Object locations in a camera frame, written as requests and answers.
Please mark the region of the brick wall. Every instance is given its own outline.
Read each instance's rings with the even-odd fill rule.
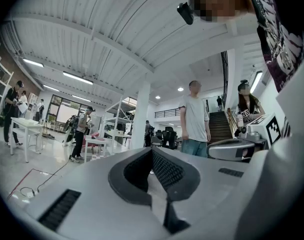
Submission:
[[[0,57],[2,57],[1,64],[3,64],[3,66],[9,72],[14,72],[12,79],[9,82],[10,86],[14,87],[16,83],[21,80],[24,84],[24,87],[20,89],[20,96],[24,90],[27,93],[27,98],[30,93],[34,93],[39,96],[41,90],[21,71],[12,56],[6,50],[6,47],[3,45],[3,43],[0,46]]]

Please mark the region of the white sneaker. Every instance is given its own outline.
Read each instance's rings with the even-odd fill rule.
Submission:
[[[84,160],[84,158],[82,156],[80,156],[80,155],[76,156],[76,158],[79,159],[79,160]]]
[[[70,157],[70,160],[71,160],[73,163],[79,163],[79,161],[77,161],[76,158],[74,158],[74,157],[72,157],[72,156]]]

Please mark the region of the railing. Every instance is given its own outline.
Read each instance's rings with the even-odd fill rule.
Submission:
[[[178,108],[155,112],[155,118],[167,118],[167,117],[174,117],[179,115],[180,115],[180,109]]]
[[[222,65],[223,65],[223,77],[224,77],[224,91],[223,91],[223,106],[225,107],[226,95],[227,95],[227,84],[228,84],[228,61],[227,52],[221,52]]]
[[[234,133],[237,130],[237,123],[230,108],[227,109],[227,116],[228,116],[228,124],[230,126],[231,133],[234,136]]]

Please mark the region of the staircase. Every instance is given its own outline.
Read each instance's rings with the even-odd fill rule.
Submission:
[[[233,138],[226,115],[223,111],[210,113],[209,127],[211,141],[208,144]]]

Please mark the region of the fluorescent light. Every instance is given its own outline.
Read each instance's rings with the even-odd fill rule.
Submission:
[[[78,96],[75,96],[75,95],[72,95],[74,98],[78,98],[78,99],[81,99],[81,100],[84,100],[84,101],[87,101],[87,102],[91,102],[89,99],[85,99],[85,98],[81,98],[81,97],[78,97]]]
[[[255,88],[256,88],[258,82],[260,81],[262,75],[263,75],[263,72],[262,72],[262,71],[259,71],[259,72],[256,73],[254,82],[253,82],[252,87],[251,87],[251,90],[250,90],[251,93],[254,92],[254,90],[255,90]]]
[[[81,78],[81,77],[79,77],[79,76],[77,76],[77,75],[70,74],[70,73],[67,73],[67,72],[65,72],[65,71],[63,72],[63,75],[65,75],[65,76],[67,76],[67,77],[69,77],[69,78],[74,78],[74,79],[76,79],[76,80],[78,80],[78,81],[82,81],[82,82],[84,82],[84,83],[93,85],[93,82],[92,82],[92,81],[83,79],[83,78]]]
[[[23,58],[23,61],[25,61],[25,62],[27,62],[29,64],[33,64],[35,66],[39,66],[39,67],[42,67],[42,68],[44,67],[44,64],[38,63],[36,61],[29,60],[29,59],[26,59],[26,58]]]
[[[52,90],[54,90],[54,91],[57,91],[57,92],[60,91],[60,90],[57,90],[57,89],[55,89],[55,88],[53,88],[53,87],[50,87],[50,86],[47,86],[47,85],[44,85],[44,84],[43,84],[43,86],[46,87],[46,88],[48,88],[48,89],[52,89]]]

